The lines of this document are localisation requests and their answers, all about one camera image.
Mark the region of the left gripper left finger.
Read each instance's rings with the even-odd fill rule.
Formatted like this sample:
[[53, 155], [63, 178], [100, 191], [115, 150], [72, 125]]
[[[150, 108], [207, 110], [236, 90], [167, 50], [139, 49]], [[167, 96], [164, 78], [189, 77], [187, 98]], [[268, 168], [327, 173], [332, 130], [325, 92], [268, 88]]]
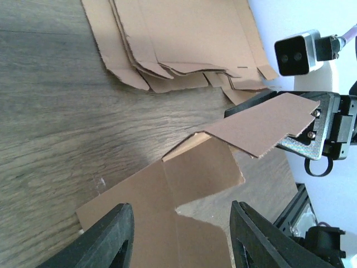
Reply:
[[133, 239], [132, 206], [118, 204], [39, 267], [129, 267]]

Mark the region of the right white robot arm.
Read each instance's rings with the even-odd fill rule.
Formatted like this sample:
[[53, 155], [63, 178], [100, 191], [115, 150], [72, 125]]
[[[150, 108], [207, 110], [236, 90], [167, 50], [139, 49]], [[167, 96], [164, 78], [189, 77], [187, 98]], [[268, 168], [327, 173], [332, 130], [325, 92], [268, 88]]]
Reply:
[[[257, 29], [270, 65], [277, 68], [274, 43], [295, 34], [318, 30], [321, 36], [341, 36], [356, 25], [355, 1], [250, 1]], [[304, 76], [281, 76], [267, 81], [275, 90], [319, 90], [348, 94], [356, 82], [355, 43], [350, 41], [338, 59]], [[295, 181], [305, 184], [315, 215], [320, 222], [339, 227], [346, 233], [341, 248], [344, 265], [356, 266], [356, 147], [347, 158], [334, 162], [329, 175], [320, 178], [327, 160], [311, 163], [312, 174], [303, 168], [303, 158], [287, 154]]]

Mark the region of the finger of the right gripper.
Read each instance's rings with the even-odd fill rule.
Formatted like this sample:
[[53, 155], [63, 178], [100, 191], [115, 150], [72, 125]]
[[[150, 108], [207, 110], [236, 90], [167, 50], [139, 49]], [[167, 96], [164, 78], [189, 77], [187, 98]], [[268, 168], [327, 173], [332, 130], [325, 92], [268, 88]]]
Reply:
[[312, 112], [315, 120], [298, 136], [287, 136], [278, 142], [277, 147], [310, 160], [322, 156], [324, 142], [334, 114], [334, 95], [332, 93], [299, 93], [300, 97], [319, 101], [319, 106]]
[[241, 111], [244, 111], [246, 109], [249, 109], [256, 105], [259, 105], [269, 99], [272, 99], [277, 96], [277, 93], [278, 92], [275, 90], [270, 90], [270, 89], [265, 90], [265, 91], [257, 94], [256, 96], [252, 97], [251, 99], [246, 100], [245, 102], [243, 102], [239, 105], [236, 105], [232, 108], [227, 109], [224, 112], [224, 118], [227, 118], [227, 117], [232, 116], [236, 113], [239, 113]]

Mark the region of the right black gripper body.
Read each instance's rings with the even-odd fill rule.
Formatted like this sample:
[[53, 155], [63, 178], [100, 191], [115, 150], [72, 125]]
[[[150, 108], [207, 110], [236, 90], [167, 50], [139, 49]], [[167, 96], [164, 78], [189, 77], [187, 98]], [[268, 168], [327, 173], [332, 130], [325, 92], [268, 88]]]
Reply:
[[356, 96], [311, 92], [306, 98], [320, 102], [312, 113], [315, 120], [307, 129], [315, 137], [306, 157], [310, 160], [319, 160], [322, 156], [333, 160], [346, 159], [349, 147], [356, 145]]

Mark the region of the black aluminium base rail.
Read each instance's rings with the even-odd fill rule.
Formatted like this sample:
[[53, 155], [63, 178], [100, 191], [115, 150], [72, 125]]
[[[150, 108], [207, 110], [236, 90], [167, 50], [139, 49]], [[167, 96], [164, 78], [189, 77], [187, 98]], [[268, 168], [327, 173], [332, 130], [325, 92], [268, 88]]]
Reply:
[[305, 185], [296, 184], [296, 186], [298, 192], [273, 224], [288, 237], [299, 236], [297, 229], [298, 220], [311, 205]]

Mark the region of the stack of flat cardboard blanks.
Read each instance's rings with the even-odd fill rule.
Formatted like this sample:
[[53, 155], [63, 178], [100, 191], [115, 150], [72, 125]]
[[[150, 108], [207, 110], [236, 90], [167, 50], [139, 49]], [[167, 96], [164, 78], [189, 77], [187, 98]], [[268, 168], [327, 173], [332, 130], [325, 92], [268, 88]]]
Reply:
[[277, 73], [248, 1], [83, 1], [105, 67], [141, 90], [220, 87], [235, 104]]

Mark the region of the brown cardboard box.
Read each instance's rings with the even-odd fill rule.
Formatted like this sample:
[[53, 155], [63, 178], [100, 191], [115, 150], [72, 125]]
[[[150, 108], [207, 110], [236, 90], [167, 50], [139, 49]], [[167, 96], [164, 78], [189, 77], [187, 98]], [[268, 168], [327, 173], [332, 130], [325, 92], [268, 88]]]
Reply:
[[131, 267], [230, 267], [224, 231], [177, 207], [244, 183], [232, 148], [262, 157], [313, 121], [318, 101], [283, 93], [189, 136], [163, 158], [77, 210], [88, 230], [117, 204], [134, 214]]

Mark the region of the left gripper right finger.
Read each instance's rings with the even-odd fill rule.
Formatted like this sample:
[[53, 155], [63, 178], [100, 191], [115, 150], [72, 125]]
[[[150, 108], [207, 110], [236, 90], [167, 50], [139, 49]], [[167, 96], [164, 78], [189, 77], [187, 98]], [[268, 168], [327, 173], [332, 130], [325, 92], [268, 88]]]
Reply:
[[230, 237], [236, 267], [332, 267], [245, 202], [231, 204]]

